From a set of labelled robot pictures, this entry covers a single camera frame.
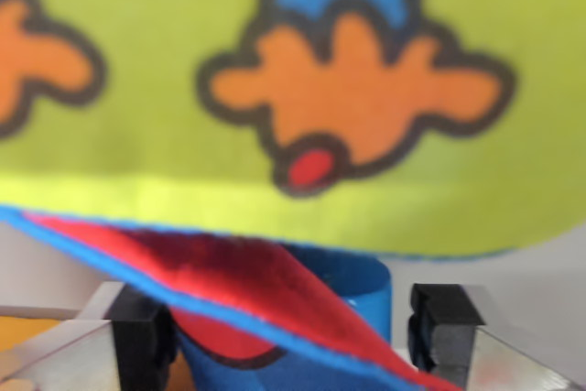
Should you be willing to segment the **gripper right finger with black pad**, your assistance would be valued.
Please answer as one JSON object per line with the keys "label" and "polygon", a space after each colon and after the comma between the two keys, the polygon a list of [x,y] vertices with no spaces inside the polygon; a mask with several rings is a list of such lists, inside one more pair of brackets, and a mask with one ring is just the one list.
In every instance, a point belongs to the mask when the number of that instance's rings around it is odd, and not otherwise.
{"label": "gripper right finger with black pad", "polygon": [[585,360],[508,320],[481,286],[410,291],[411,362],[463,390],[582,390]]}

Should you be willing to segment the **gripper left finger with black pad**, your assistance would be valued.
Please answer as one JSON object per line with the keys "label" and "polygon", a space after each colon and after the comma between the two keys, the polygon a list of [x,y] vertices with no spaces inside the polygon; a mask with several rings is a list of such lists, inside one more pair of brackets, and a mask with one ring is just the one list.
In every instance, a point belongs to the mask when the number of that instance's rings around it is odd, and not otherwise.
{"label": "gripper left finger with black pad", "polygon": [[176,353],[167,308],[121,282],[81,310],[1,308],[4,390],[163,390]]}

